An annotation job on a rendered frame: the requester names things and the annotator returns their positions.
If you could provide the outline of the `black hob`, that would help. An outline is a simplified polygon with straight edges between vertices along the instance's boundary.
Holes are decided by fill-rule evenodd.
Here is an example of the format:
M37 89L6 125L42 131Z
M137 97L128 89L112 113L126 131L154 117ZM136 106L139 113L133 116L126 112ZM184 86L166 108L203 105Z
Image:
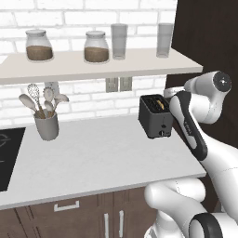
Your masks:
M0 129L0 192L8 188L25 127Z

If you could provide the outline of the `grey wall socket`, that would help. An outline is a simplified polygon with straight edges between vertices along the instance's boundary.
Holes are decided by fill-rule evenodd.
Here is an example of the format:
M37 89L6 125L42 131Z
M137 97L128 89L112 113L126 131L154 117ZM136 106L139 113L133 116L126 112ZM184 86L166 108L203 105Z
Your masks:
M54 91L55 96L57 96L60 93L58 82L45 82L45 87L51 87Z
M120 91L131 91L132 90L132 78L121 77L120 78Z
M118 78L107 78L106 79L106 92L117 92L118 91Z

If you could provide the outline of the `brown drawer front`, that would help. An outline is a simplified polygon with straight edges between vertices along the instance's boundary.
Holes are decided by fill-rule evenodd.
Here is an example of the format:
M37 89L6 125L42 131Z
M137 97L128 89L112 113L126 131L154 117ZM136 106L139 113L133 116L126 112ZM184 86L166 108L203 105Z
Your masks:
M72 205L76 200L79 208L54 212L54 204ZM99 238L97 209L96 196L29 205L40 238Z

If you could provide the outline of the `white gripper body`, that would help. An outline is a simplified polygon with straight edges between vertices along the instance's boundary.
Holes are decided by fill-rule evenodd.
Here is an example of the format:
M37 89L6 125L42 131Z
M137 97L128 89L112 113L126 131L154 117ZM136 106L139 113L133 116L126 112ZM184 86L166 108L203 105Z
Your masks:
M183 86L176 86L176 87L167 88L167 89L164 90L164 97L166 99L171 99L179 91L184 91L184 87Z

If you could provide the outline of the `grey utensil pot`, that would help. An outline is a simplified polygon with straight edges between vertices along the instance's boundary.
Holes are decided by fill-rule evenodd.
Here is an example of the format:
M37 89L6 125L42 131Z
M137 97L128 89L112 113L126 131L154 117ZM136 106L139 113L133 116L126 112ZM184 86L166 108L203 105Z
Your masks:
M50 118L40 118L37 114L34 115L36 129L42 140L51 141L59 135L58 116L54 114Z

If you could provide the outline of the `brown cupboard door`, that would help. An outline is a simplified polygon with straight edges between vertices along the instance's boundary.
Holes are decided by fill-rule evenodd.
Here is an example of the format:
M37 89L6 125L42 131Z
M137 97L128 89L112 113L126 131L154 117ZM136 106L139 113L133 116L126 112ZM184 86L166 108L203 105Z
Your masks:
M112 193L102 193L98 195L99 209L99 238L104 236L104 214L109 214L109 232L110 238L113 238L113 198Z
M124 210L123 238L144 238L156 220L156 210L145 202L144 187L113 193L113 238L119 238L119 211Z

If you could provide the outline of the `black toaster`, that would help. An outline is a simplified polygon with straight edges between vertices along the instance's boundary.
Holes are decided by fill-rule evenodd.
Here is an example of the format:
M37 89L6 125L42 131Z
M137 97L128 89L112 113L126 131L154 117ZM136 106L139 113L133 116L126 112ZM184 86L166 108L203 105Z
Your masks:
M164 104L164 110L157 100ZM160 94L141 96L139 98L139 122L149 139L170 137L173 116L166 99Z

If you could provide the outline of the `glass jar with brown contents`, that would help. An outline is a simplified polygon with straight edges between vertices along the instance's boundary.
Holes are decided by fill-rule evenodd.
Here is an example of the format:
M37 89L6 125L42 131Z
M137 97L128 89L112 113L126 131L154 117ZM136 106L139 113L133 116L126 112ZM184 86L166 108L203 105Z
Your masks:
M46 30L28 30L26 36L26 54L28 60L46 61L53 58L53 49L46 36Z
M103 31L89 31L86 33L84 47L85 61L90 63L105 63L109 60L109 47Z

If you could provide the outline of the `dark brown tall cupboard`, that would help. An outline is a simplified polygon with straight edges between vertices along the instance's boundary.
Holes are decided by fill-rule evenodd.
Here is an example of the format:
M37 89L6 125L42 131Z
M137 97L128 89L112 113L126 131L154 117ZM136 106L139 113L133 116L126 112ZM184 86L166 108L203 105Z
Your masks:
M238 148L238 0L178 0L172 47L205 73L222 71L231 78L221 116L202 129Z

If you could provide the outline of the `brown corner cupboard panel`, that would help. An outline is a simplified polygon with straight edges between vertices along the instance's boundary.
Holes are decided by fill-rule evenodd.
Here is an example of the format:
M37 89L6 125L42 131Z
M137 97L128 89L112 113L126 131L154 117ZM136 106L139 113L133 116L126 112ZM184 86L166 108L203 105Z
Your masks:
M0 238L35 238L26 230L15 208L0 210Z

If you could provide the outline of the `clear drinking glass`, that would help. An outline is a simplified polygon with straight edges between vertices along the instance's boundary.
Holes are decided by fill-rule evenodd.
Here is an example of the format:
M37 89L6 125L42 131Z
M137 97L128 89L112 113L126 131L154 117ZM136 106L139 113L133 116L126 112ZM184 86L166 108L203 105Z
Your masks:
M158 58L167 58L172 43L174 24L159 23L157 32L157 49L156 56Z
M112 58L114 60L124 60L126 58L127 28L128 26L123 23L111 25Z

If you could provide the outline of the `beige wall shelf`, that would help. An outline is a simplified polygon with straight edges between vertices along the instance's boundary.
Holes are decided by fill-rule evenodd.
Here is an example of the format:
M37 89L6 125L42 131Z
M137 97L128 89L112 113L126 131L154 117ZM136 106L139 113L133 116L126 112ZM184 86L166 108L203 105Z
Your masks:
M12 54L0 65L0 85L86 79L200 73L203 66L173 48L168 58L157 58L154 48L128 49L123 60L103 64L84 61L83 51L56 52L47 62L30 62L24 54Z

